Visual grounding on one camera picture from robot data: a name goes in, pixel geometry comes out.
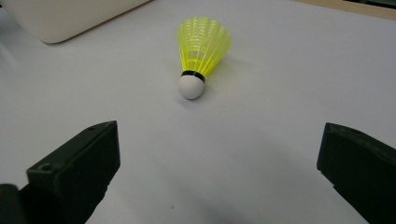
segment screw hole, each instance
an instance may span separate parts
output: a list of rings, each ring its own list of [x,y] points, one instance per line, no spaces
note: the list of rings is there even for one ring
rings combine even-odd
[[[40,165],[38,167],[38,169],[42,170],[42,171],[51,171],[53,169],[53,166],[50,163],[45,163],[45,164]]]

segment table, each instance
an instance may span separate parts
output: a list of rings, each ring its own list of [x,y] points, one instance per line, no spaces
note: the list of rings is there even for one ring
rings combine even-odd
[[[197,100],[178,25],[233,45]],[[396,23],[290,0],[154,0],[61,44],[0,9],[0,183],[117,120],[121,168],[88,223],[366,223],[316,169],[326,122],[396,147]]]

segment shuttlecock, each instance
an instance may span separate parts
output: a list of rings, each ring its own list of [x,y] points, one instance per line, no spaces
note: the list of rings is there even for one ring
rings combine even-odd
[[[181,95],[195,99],[204,91],[205,78],[231,46],[227,29],[208,17],[192,17],[178,27],[177,39],[183,73]]]

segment white table surface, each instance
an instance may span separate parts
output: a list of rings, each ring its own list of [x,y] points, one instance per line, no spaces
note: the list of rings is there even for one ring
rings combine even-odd
[[[233,45],[195,101],[178,25]],[[62,44],[0,9],[0,183],[117,120],[121,168],[90,224],[366,223],[317,170],[326,122],[396,147],[396,22],[290,0],[154,0]]]

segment white container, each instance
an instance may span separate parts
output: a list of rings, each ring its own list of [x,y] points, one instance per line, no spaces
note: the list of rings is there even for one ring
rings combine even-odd
[[[0,0],[0,5],[38,39],[57,43],[148,1]]]

